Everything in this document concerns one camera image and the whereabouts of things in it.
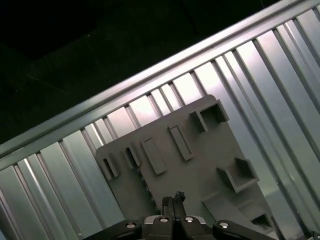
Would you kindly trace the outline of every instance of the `rectangular hole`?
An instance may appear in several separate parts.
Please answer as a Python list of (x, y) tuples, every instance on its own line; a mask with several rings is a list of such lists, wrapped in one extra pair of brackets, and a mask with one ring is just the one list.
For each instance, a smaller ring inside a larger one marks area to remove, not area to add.
[(136, 163), (136, 161), (135, 161), (135, 157), (134, 157), (134, 155), (132, 154), (132, 152), (131, 152), (131, 150), (130, 150), (129, 147), (127, 147), (127, 148), (125, 149), (125, 153), (127, 154), (128, 159), (129, 159), (132, 167), (133, 167), (133, 168), (137, 168), (138, 165), (137, 165), (137, 163)]
[(218, 122), (215, 118), (215, 113), (212, 109), (213, 107), (209, 107), (200, 112), (204, 123), (206, 124), (208, 129), (214, 129), (218, 126)]
[(111, 166), (106, 158), (103, 159), (103, 163), (104, 163), (106, 169), (108, 170), (111, 178), (112, 179), (115, 178), (114, 172), (112, 171)]
[(267, 231), (268, 229), (272, 228), (268, 218), (265, 214), (258, 216), (257, 218), (251, 221), (254, 225), (261, 228), (263, 231)]

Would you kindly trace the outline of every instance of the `screw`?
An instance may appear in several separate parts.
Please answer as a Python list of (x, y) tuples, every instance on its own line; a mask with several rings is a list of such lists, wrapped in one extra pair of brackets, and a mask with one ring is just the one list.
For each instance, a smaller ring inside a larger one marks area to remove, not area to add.
[(166, 218), (166, 217), (163, 217), (163, 218), (161, 218), (160, 219), (160, 222), (162, 222), (162, 223), (166, 223), (166, 222), (168, 222), (169, 220), (168, 220), (168, 218)]
[(188, 223), (192, 223), (194, 219), (190, 216), (187, 216), (184, 220), (186, 220)]
[(223, 229), (227, 229), (229, 227), (229, 224), (225, 222), (221, 222), (219, 226), (222, 227)]
[(131, 223), (128, 223), (128, 224), (126, 225), (126, 227), (127, 227), (128, 229), (134, 229), (134, 228), (136, 227), (136, 224), (133, 223), (133, 222), (131, 222)]

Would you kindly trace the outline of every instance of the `gray plastic tray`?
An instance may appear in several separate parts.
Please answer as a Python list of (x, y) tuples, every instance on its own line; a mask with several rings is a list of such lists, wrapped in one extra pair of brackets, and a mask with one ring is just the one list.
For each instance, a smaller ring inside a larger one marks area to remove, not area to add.
[(163, 197), (181, 191), (186, 213), (209, 225), (230, 220), (271, 232), (259, 179), (227, 121), (207, 95), (100, 147), (97, 163), (126, 218), (154, 215)]

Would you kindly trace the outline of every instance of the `metal surface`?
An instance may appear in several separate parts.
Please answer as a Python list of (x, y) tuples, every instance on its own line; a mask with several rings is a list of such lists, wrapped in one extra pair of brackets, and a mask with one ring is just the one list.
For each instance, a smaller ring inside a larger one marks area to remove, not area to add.
[(136, 227), (136, 225), (135, 224), (128, 224), (126, 227), (128, 229), (134, 229)]
[(123, 220), (96, 149), (206, 94), (225, 108), (285, 238), (320, 231), (318, 5), (280, 1), (0, 145), (8, 232), (82, 239)]
[(166, 218), (166, 217), (163, 217), (163, 218), (161, 218), (160, 219), (160, 222), (162, 222), (162, 223), (166, 223), (166, 222), (168, 222), (169, 220), (168, 220), (168, 218)]
[(184, 220), (186, 220), (188, 223), (192, 223), (194, 219), (190, 216), (187, 216)]
[(229, 227), (229, 224), (228, 223), (225, 223), (225, 222), (220, 222), (219, 223), (219, 226), (224, 228), (224, 229), (227, 229)]

